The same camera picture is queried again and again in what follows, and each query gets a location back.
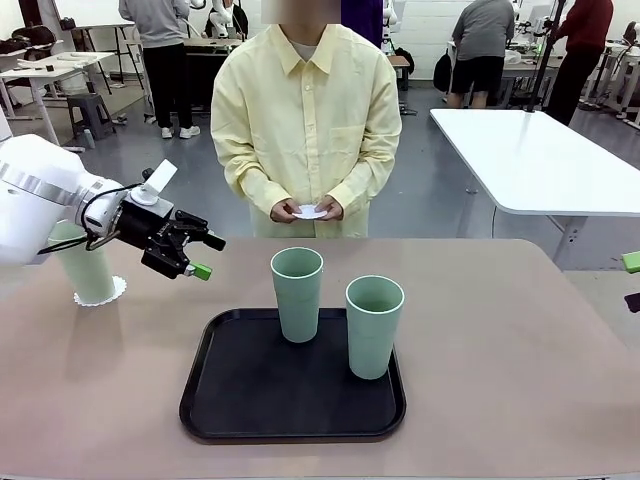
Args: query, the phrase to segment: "shirt collar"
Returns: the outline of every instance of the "shirt collar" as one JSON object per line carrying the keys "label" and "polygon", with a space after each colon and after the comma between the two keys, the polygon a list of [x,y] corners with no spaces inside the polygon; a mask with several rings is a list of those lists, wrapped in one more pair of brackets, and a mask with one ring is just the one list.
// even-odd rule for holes
{"label": "shirt collar", "polygon": [[[296,65],[298,65],[298,62],[302,61],[300,55],[295,51],[279,25],[271,25],[269,27],[269,36],[275,46],[278,57],[280,57],[285,75],[289,75]],[[316,49],[316,53],[314,53],[311,60],[309,60],[327,75],[331,73],[333,52],[336,48],[337,38],[336,25],[327,25]]]}

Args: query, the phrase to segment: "person in yellow shirt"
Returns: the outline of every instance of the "person in yellow shirt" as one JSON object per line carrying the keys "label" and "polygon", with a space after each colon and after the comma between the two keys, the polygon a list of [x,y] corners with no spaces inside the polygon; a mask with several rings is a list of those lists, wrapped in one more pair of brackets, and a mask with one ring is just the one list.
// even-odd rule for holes
{"label": "person in yellow shirt", "polygon": [[[215,80],[218,160],[249,201],[256,236],[366,237],[369,204],[395,163],[395,71],[337,24],[331,3],[287,0],[283,18],[237,48]],[[298,220],[302,205],[327,214]]]}

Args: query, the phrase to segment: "black tray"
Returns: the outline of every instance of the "black tray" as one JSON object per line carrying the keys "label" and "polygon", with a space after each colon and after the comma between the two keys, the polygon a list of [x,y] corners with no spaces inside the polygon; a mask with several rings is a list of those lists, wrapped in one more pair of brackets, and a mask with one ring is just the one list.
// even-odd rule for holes
{"label": "black tray", "polygon": [[382,378],[349,370],[344,309],[321,309],[318,334],[288,342],[277,309],[231,310],[204,331],[180,402],[192,435],[213,443],[376,441],[402,422],[395,353]]}

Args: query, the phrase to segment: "person in red sweater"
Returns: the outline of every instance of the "person in red sweater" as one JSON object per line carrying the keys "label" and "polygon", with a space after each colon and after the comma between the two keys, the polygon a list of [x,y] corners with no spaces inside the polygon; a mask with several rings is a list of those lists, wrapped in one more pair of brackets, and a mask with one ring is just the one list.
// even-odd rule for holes
{"label": "person in red sweater", "polygon": [[564,125],[571,123],[582,88],[604,51],[613,18],[611,0],[576,0],[565,22],[550,41],[567,39],[567,55],[551,92],[547,114]]}

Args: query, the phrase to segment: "black bag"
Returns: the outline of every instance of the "black bag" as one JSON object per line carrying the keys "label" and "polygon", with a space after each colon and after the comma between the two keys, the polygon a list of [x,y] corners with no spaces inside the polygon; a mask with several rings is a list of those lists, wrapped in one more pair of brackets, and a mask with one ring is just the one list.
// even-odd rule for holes
{"label": "black bag", "polygon": [[404,48],[396,48],[396,55],[404,57],[409,62],[409,75],[411,75],[416,69],[416,62],[413,61],[413,56]]}
{"label": "black bag", "polygon": [[441,92],[449,91],[449,84],[451,83],[451,58],[449,54],[445,53],[433,71],[433,86]]}
{"label": "black bag", "polygon": [[50,45],[56,41],[56,36],[51,32],[51,30],[43,25],[19,28],[14,31],[11,36],[13,38],[27,37],[31,42],[31,45],[34,47]]}
{"label": "black bag", "polygon": [[0,55],[6,55],[7,53],[16,52],[18,50],[24,50],[31,45],[25,40],[19,38],[10,38],[9,40],[0,41]]}

